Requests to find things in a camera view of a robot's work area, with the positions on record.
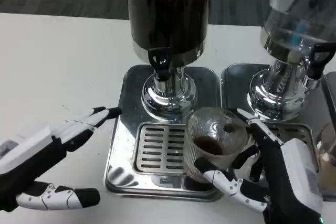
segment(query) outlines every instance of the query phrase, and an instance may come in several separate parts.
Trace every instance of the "chrome dispenser base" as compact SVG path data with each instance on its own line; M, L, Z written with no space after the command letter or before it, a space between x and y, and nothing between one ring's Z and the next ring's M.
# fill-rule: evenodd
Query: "chrome dispenser base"
M225 69L222 73L222 107L241 108L255 113L247 99L250 83L253 76L268 67L269 65L260 64L234 64ZM322 86L309 92L296 118L286 121L309 126L314 137L329 122L331 119Z
M305 100L302 83L289 96L280 97L265 89L268 72L264 69L253 76L247 93L248 104L264 119L286 121L297 117Z
M220 106L220 85L206 68L186 67L194 80L194 109ZM163 122L151 117L141 102L144 83L153 74L151 66L134 66L124 77L106 165L104 183L117 194L129 197L214 201L222 194L212 185L187 177L181 166L185 118Z
M177 95L162 95L156 90L154 74L147 79L141 92L141 101L152 117L161 121L178 121L193 112L197 89L192 78L187 75L182 78L182 87Z

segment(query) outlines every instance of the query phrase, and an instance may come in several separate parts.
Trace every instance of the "metal base plate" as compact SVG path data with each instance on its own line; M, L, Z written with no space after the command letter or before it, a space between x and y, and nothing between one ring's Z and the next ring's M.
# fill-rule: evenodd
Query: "metal base plate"
M222 107L241 108L253 113L247 102L249 85L256 73L268 67L269 65L234 64L225 69L222 73ZM312 129L314 144L310 147L314 148L315 152L316 138L323 127L330 122L331 118L322 85L309 92L299 115L295 119L286 121L286 123L304 124Z
M206 68L196 67L186 67L185 72L194 80L198 91L195 109L221 105L220 84L215 73ZM147 114L141 103L141 91L146 79L152 73L152 67L141 65L132 67L124 77L119 101L122 114L116 120L114 126L104 175L106 187L114 193L132 197L194 201L217 200L222 194L212 185L200 184L190 179L182 169L177 168L179 165L173 165L177 169L167 168L168 163L179 164L178 162L168 162L167 159L181 160L181 156L170 158L169 153L172 152L167 150L172 150L170 147L179 147L180 143L169 143L169 141L180 141L182 138L169 138L169 134L172 133L171 130L182 129L185 119L174 122L174 124L167 124ZM158 143L145 141L150 137L149 135L146 136L148 128L161 129L155 131L155 133L152 131L152 134L160 134L155 137L151 136L153 137L151 139L156 139ZM157 147L149 149L145 147L145 143ZM151 152L160 150L160 158L150 157L157 158L156 161L143 160L143 158L146 158L143 152L146 152L147 149ZM182 150L174 151L175 153L181 153ZM154 170L153 167L146 167L150 162L158 162L155 165L159 165L160 168L155 166L157 170Z

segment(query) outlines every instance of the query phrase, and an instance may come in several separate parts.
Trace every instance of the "table surface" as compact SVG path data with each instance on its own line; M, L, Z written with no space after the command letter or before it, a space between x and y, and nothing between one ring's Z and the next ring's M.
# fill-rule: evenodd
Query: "table surface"
M2 140L57 126L95 106L117 106L124 74L143 64L133 52L126 20L0 14L0 27ZM191 66L220 76L233 63L272 63L259 32L260 27L210 25L206 51ZM335 59L329 71L336 71ZM86 145L39 178L95 187L101 193L98 206L49 212L17 208L0 212L0 223L264 223L260 214L226 198L212 203L133 199L107 191L102 181L113 124L106 122ZM335 210L336 204L324 203L326 223L333 223Z

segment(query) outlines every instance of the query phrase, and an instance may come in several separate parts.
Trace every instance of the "stainless steel drip tray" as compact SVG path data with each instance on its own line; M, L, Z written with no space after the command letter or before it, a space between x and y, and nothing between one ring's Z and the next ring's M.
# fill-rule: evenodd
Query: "stainless steel drip tray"
M214 201L222 194L209 184L189 178L182 166L185 119L162 122L150 117L141 90L153 73L150 66L134 66L124 77L104 182L117 194L131 197ZM206 68L186 67L196 85L195 109L220 107L220 84Z

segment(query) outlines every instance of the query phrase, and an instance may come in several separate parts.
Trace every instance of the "drip tray grate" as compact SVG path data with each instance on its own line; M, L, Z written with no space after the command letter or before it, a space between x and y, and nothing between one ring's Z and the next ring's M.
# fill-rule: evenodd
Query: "drip tray grate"
M183 143L185 125L145 124L138 134L136 169L144 173L185 174Z

